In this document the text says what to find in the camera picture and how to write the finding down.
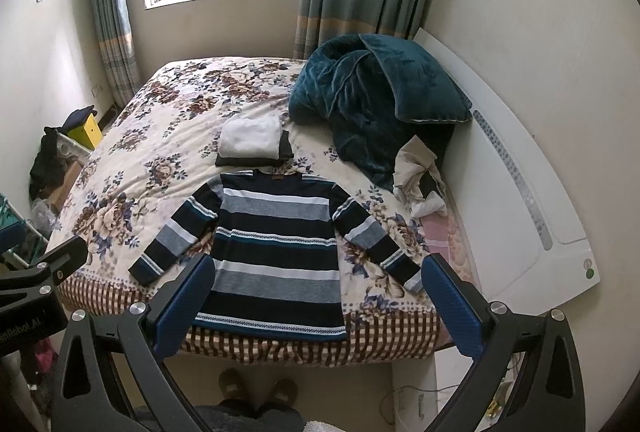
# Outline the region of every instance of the checkered bed skirt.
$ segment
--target checkered bed skirt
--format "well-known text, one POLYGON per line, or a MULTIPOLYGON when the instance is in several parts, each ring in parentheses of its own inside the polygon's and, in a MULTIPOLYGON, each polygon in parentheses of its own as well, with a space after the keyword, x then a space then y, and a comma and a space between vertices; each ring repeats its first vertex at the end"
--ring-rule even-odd
MULTIPOLYGON (((60 285, 67 309, 82 308, 100 316, 120 314, 148 297, 131 288, 71 276, 60 285)), ((312 364, 324 367, 391 362, 398 358, 424 358, 433 352, 441 324, 435 311, 392 311, 387 314, 345 314, 348 338, 342 342, 309 343, 265 340, 192 326, 181 345, 183 351, 220 356, 240 362, 312 364)))

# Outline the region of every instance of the dark green blanket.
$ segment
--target dark green blanket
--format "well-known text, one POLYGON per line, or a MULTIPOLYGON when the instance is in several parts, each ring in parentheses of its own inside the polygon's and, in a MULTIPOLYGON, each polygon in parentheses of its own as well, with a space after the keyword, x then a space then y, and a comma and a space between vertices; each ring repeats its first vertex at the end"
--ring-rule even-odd
POLYGON ((418 134, 438 156, 453 122, 470 117, 456 86, 415 42, 386 35, 343 35, 311 55, 289 100, 302 125, 327 120, 338 156, 392 189, 398 150, 418 134))

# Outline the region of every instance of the plastic bag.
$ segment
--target plastic bag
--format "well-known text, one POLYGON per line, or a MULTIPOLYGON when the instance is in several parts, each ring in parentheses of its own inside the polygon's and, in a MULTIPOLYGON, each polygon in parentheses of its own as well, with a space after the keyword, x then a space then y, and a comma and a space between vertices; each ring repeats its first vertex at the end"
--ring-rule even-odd
POLYGON ((36 199, 31 207, 31 224, 43 235, 51 235, 58 218, 45 200, 36 199))

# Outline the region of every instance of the white wall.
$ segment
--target white wall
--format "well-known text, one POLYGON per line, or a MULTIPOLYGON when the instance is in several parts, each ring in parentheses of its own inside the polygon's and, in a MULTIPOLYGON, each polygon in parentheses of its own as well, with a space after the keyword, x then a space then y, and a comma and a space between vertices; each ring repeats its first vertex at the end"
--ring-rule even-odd
POLYGON ((145 9, 127 0, 143 80, 172 60, 291 57, 300 0, 190 0, 145 9))
POLYGON ((0 0, 0 191, 29 213, 29 170, 44 126, 113 103, 90 0, 0 0), (94 98, 91 88, 102 85, 94 98))
POLYGON ((640 368, 640 5, 433 0, 425 28, 535 136, 585 226, 602 281, 563 309, 597 430, 640 368))

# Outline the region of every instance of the folded white towel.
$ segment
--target folded white towel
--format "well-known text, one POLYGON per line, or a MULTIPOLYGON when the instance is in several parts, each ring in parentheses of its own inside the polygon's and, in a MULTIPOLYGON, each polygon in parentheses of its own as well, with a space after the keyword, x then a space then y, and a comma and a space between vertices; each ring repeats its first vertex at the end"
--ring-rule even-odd
POLYGON ((344 430, 328 425, 327 423, 308 421, 303 432, 344 432, 344 430))
POLYGON ((282 126, 277 114, 260 118, 229 118, 222 126, 218 154, 222 157, 280 157, 282 126))

